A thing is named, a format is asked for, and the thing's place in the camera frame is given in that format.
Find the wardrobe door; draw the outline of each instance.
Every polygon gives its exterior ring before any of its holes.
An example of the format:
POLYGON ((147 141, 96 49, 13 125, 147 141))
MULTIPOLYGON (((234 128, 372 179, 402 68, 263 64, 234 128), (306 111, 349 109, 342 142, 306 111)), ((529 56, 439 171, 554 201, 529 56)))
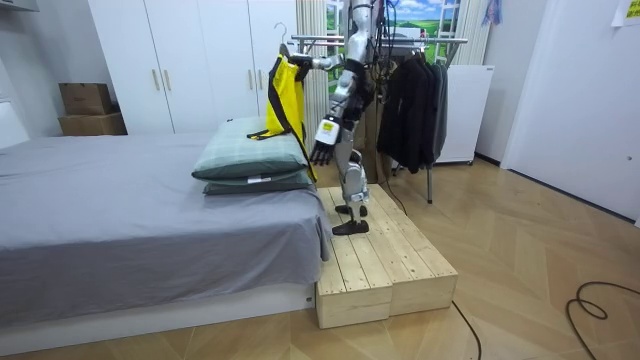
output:
POLYGON ((218 122, 196 1, 145 0, 176 133, 213 131, 218 122))
POLYGON ((127 131, 173 133, 143 0, 89 4, 127 131))
POLYGON ((218 120, 258 116, 246 0, 199 0, 198 4, 218 120))
POLYGON ((248 0, 251 18, 251 37, 253 39, 253 59, 258 80, 258 105, 260 115, 266 114, 269 71, 278 56, 278 48, 297 34, 295 0, 248 0), (287 28, 284 36, 283 23, 287 28))

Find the black cable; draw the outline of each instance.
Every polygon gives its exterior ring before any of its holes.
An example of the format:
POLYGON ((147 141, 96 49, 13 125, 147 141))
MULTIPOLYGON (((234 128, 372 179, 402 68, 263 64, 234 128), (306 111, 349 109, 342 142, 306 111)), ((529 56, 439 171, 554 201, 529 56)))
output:
POLYGON ((571 300, 567 301, 567 304, 564 307, 564 312, 565 312, 565 315, 567 316, 567 320, 569 320, 569 324, 571 325, 571 328, 573 329, 573 332, 576 334, 576 337, 578 337, 578 340, 580 340, 580 344, 582 344, 582 347, 584 348, 584 351, 586 351, 587 354, 589 354, 589 357, 591 357, 591 359, 593 359, 593 360, 598 360, 596 358, 596 356, 593 354, 593 352, 591 352, 591 349, 589 348, 589 346, 587 346, 587 343, 582 338, 582 335, 580 335, 580 332, 578 331, 578 328, 576 327, 576 324, 573 322, 573 318, 571 317, 571 311, 570 311, 571 310, 571 304, 577 302, 578 305, 580 305, 580 307, 582 308, 582 310, 584 310, 590 316, 592 316, 592 317, 594 317, 594 318, 596 318, 598 320, 606 320, 606 319, 609 318, 609 314, 607 314, 607 312, 602 307, 592 303, 589 300, 584 300, 580 296, 580 294, 582 293, 582 290, 584 290, 585 288, 587 288, 589 286, 593 286, 593 285, 611 286, 611 287, 615 287, 615 288, 618 288, 618 289, 622 289, 622 290, 628 291, 628 292, 636 294, 636 295, 640 295, 640 291, 628 288, 626 286, 610 283, 610 282, 607 282, 607 281, 589 281, 589 282, 586 282, 586 283, 580 285, 580 287, 576 291, 575 299, 571 299, 571 300), (594 308, 598 309, 598 311, 601 312, 602 314, 596 314, 593 311, 587 309, 585 304, 589 304, 589 305, 593 306, 594 308))
POLYGON ((387 174, 384 174, 384 180, 387 183, 387 187, 389 188, 389 192, 391 193, 391 195, 393 195, 393 197, 396 198, 396 200, 398 200, 398 202, 400 203, 400 206, 402 206, 402 211, 404 211, 404 214, 409 216, 407 214, 407 209, 404 207, 404 204, 402 203, 402 200, 400 200, 400 198, 393 193, 393 190, 391 190, 391 185, 389 185, 389 178, 387 177, 387 174))
MULTIPOLYGON (((389 178, 387 178, 386 174, 384 176, 384 179, 385 179, 385 182, 387 183, 387 187, 389 188, 389 192, 391 193, 391 195, 393 195, 393 197, 396 198, 396 200, 398 200, 398 202, 402 206, 402 211, 404 211, 404 214, 409 216, 409 214, 407 214, 407 209, 404 207, 404 204, 402 203, 402 200, 400 200, 396 196, 396 194, 393 193, 393 190, 391 190, 391 185, 389 185, 389 178)), ((467 320, 467 317, 464 316, 464 313, 462 312, 462 310, 460 310, 460 308, 458 307, 458 304, 456 304, 455 301, 451 301, 451 302, 453 303, 453 306, 455 306, 456 310, 458 310, 458 313, 460 314, 460 316, 462 316, 462 320, 464 320, 464 322, 467 324, 467 326, 469 327, 469 330, 471 330, 471 334, 473 334, 473 337, 476 339, 476 345, 478 346, 478 360, 482 360, 482 342, 480 341, 480 337, 478 337, 478 334, 476 333, 476 329, 473 328, 469 320, 467 320)))
POLYGON ((473 328, 473 326, 471 326, 471 324, 469 323, 469 320, 467 320, 467 317, 464 316, 464 314, 462 313, 462 310, 460 310, 460 308, 458 307, 458 304, 456 304, 456 302, 453 300, 451 302, 453 303, 453 306, 456 307, 456 310, 458 310, 458 313, 460 314, 460 316, 462 316, 462 320, 464 320, 464 322, 467 323, 469 330, 471 330, 473 337, 476 339, 476 345, 478 345, 478 360, 481 360, 482 359, 482 342, 480 342, 480 338, 478 337, 478 334, 476 334, 476 330, 473 328))
MULTIPOLYGON (((386 66, 386 74, 382 74, 382 71, 380 71, 380 73, 378 74, 378 79, 376 80, 381 80, 383 76, 385 76, 387 79, 389 77, 389 73, 391 72, 391 52, 393 51, 393 43, 395 42, 395 38, 396 38, 396 5, 398 4, 400 0, 397 0, 395 4, 393 4, 390 0, 387 0, 387 6, 386 6, 386 10, 387 10, 387 35, 389 35, 390 32, 390 28, 391 26, 389 25, 389 6, 391 6, 393 8, 393 37, 391 38, 391 43, 389 44, 389 54, 387 57, 387 66, 386 66)), ((376 118, 378 117, 378 100, 376 99, 376 118)), ((400 203, 400 206, 402 206, 402 211, 404 212, 404 214, 406 216, 409 216, 409 214, 407 214, 407 208, 404 207, 404 203, 402 202, 402 200, 400 200, 400 198, 398 196, 396 196, 396 194, 393 192, 393 190, 391 189, 391 184, 389 184, 389 178, 387 177, 386 174, 384 174, 384 180, 387 183, 387 188, 389 188, 389 193, 391 193, 391 195, 398 200, 398 202, 400 203)), ((478 346, 478 360, 482 360, 482 342, 480 341, 480 338, 478 337, 478 334, 476 333, 476 330, 473 328, 473 326, 471 325, 471 323, 469 323, 469 320, 467 320, 467 317, 464 316, 464 313, 462 312, 462 310, 460 310, 460 308, 458 307, 458 304, 456 304, 455 301, 451 301, 453 303, 453 306, 455 306, 456 310, 458 310, 458 313, 460 314, 460 316, 462 317, 462 319, 464 320, 464 322, 467 324, 467 326, 469 327, 469 330, 471 330, 471 333, 473 334, 473 337, 476 339, 476 345, 478 346)))

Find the clothes rack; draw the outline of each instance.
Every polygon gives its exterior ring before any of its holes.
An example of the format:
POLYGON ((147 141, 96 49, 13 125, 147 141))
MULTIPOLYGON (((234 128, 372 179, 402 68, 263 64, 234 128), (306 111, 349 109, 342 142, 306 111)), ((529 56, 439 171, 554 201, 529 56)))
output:
MULTIPOLYGON (((309 53, 314 46, 339 46, 344 47, 344 36, 339 35, 291 35, 291 40, 287 42, 288 45, 298 45, 298 51, 303 54, 309 53)), ((380 40, 383 45, 389 45, 393 43, 394 48, 405 49, 419 49, 428 44, 451 44, 450 50, 447 52, 447 60, 445 66, 449 68, 453 58, 458 52, 458 47, 461 44, 469 42, 467 39, 462 38, 436 38, 436 37, 424 37, 424 38, 405 38, 399 37, 395 39, 383 38, 380 40)), ((427 202, 433 203, 433 166, 427 167, 427 202)))

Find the humanoid robot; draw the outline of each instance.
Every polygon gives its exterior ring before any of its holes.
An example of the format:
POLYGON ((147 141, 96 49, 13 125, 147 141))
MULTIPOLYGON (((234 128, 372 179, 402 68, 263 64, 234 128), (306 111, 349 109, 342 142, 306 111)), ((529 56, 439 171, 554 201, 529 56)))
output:
POLYGON ((313 58, 293 54, 291 61, 304 70, 334 70, 344 66, 336 90, 330 96, 330 109, 322 119, 315 137, 310 160, 314 165, 328 165, 335 157, 340 174, 342 197, 346 205, 336 211, 349 214, 351 220, 333 228, 334 235, 366 233, 369 225, 362 217, 367 215, 364 203, 369 198, 367 178, 361 154, 353 149, 354 135, 364 109, 373 100, 373 86, 367 79, 365 66, 371 64, 374 54, 373 39, 382 26, 384 0, 350 0, 344 3, 345 53, 331 57, 313 58))

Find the label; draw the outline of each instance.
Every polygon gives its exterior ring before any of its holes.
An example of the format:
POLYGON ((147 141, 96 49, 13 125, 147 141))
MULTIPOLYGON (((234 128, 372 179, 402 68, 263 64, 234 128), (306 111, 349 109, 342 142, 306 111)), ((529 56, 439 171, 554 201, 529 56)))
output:
POLYGON ((257 175, 257 176, 249 176, 247 178, 247 184, 256 184, 256 183, 261 183, 261 182, 269 182, 271 181, 271 178, 263 178, 261 175, 257 175))

